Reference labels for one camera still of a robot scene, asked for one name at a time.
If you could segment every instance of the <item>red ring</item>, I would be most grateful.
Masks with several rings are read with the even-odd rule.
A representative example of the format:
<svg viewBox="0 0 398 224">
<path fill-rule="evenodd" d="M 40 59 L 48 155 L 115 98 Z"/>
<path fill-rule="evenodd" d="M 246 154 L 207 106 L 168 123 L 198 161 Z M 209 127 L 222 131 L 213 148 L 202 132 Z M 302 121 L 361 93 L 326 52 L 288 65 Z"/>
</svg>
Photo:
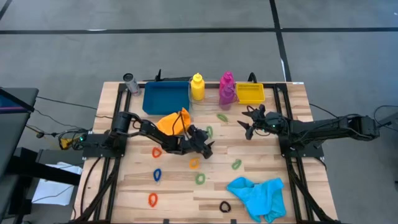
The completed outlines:
<svg viewBox="0 0 398 224">
<path fill-rule="evenodd" d="M 151 198 L 152 198 L 153 196 L 155 197 L 155 202 L 152 203 Z M 157 203 L 157 194 L 156 194 L 156 193 L 151 193 L 151 194 L 149 195 L 149 197 L 148 197 L 148 204 L 153 208 L 153 207 L 155 207 L 156 203 Z"/>
<path fill-rule="evenodd" d="M 162 155 L 162 151 L 158 147 L 154 147 L 152 149 L 152 157 L 153 158 L 158 158 L 160 155 Z"/>
</svg>

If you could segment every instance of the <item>black ring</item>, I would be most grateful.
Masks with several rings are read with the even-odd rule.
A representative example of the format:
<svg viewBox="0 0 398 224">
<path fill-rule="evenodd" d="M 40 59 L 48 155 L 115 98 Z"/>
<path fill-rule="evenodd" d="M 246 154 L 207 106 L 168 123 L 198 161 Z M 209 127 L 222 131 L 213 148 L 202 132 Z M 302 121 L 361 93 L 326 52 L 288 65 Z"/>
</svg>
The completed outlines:
<svg viewBox="0 0 398 224">
<path fill-rule="evenodd" d="M 226 204 L 226 205 L 228 206 L 228 210 L 223 210 L 223 204 Z M 220 204 L 220 211 L 223 212 L 223 213 L 228 213 L 228 212 L 230 212 L 230 211 L 231 211 L 231 205 L 230 205 L 228 202 L 223 201 L 223 202 Z"/>
</svg>

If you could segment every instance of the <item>orange ring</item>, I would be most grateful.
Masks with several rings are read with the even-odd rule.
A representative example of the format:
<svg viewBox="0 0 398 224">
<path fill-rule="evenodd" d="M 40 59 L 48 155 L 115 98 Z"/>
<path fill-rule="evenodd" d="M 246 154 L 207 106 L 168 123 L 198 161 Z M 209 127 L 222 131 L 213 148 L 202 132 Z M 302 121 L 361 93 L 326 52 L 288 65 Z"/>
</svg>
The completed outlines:
<svg viewBox="0 0 398 224">
<path fill-rule="evenodd" d="M 189 161 L 189 168 L 191 169 L 197 169 L 199 167 L 199 158 L 193 158 L 191 161 Z"/>
<path fill-rule="evenodd" d="M 152 198 L 153 196 L 155 197 L 155 202 L 152 203 L 152 200 L 150 198 Z M 148 204 L 153 208 L 155 207 L 156 203 L 157 203 L 157 194 L 151 193 L 148 197 Z"/>
<path fill-rule="evenodd" d="M 154 147 L 152 149 L 152 157 L 158 158 L 160 155 L 162 155 L 162 151 L 158 147 Z"/>
</svg>

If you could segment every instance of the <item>yellow bottle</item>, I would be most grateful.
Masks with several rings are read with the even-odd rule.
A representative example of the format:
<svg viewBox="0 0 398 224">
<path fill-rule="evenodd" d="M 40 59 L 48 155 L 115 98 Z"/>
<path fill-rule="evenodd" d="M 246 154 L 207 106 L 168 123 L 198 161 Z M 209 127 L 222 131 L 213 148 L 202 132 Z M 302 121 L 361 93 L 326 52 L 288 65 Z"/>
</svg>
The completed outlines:
<svg viewBox="0 0 398 224">
<path fill-rule="evenodd" d="M 194 100 L 203 100 L 205 97 L 205 81 L 199 73 L 194 74 L 192 78 L 191 94 Z"/>
</svg>

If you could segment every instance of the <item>wooden table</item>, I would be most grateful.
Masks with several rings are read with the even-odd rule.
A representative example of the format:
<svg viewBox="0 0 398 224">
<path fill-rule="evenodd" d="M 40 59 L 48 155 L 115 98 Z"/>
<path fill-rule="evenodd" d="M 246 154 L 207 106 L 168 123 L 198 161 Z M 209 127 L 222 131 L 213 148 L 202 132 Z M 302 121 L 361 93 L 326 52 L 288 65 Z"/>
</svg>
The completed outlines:
<svg viewBox="0 0 398 224">
<path fill-rule="evenodd" d="M 118 82 L 104 83 L 97 115 L 113 115 Z M 289 99 L 294 119 L 311 121 L 312 115 L 308 104 L 307 93 L 303 84 L 288 83 Z M 266 88 L 267 111 L 276 111 L 274 94 Z M 149 116 L 142 110 L 144 93 L 139 97 L 132 97 L 129 111 L 138 114 L 143 119 L 158 122 L 161 116 Z M 241 120 L 252 123 L 251 119 L 241 114 L 246 105 L 235 104 L 229 111 L 221 111 L 217 105 L 218 89 L 206 89 L 205 103 L 208 105 L 193 105 L 190 114 L 193 124 L 202 129 L 213 127 L 213 155 L 204 159 L 200 154 L 189 153 L 184 156 L 163 153 L 159 158 L 152 157 L 152 148 L 159 146 L 155 142 L 142 136 L 128 140 L 126 154 L 121 160 L 118 175 L 118 187 L 114 199 L 112 223 L 162 223 L 167 218 L 170 223 L 230 223 L 237 219 L 238 223 L 254 223 L 249 217 L 243 204 L 233 194 L 226 190 L 226 186 L 237 177 L 247 177 L 254 182 L 280 177 L 284 183 L 283 198 L 287 214 L 275 223 L 295 223 L 292 196 L 289 187 L 285 159 L 280 155 L 279 142 L 276 135 L 266 137 L 254 135 L 251 141 L 245 138 L 245 130 L 236 122 Z M 282 109 L 286 116 L 284 100 L 280 93 Z M 220 121 L 217 113 L 224 113 L 229 123 Z M 93 131 L 103 133 L 111 127 L 111 120 L 96 118 Z M 191 170 L 188 166 L 190 159 L 200 158 L 200 168 Z M 236 159 L 242 160 L 238 170 L 232 170 L 231 165 Z M 80 214 L 80 199 L 87 173 L 96 159 L 85 162 L 80 185 L 75 201 L 77 216 Z M 86 187 L 84 208 L 86 208 L 98 192 L 103 160 L 99 161 L 90 176 Z M 328 177 L 324 166 L 313 158 L 303 158 L 308 189 L 319 206 L 330 217 L 337 219 L 335 206 L 330 192 Z M 162 169 L 160 185 L 155 184 L 153 171 Z M 195 183 L 198 173 L 206 175 L 203 185 Z M 303 198 L 299 190 L 298 196 L 302 217 L 307 218 Z M 159 196 L 157 205 L 148 205 L 148 196 L 155 192 Z M 230 213 L 221 213 L 221 201 L 227 201 L 232 206 Z M 108 195 L 104 196 L 101 218 L 104 218 Z"/>
</svg>

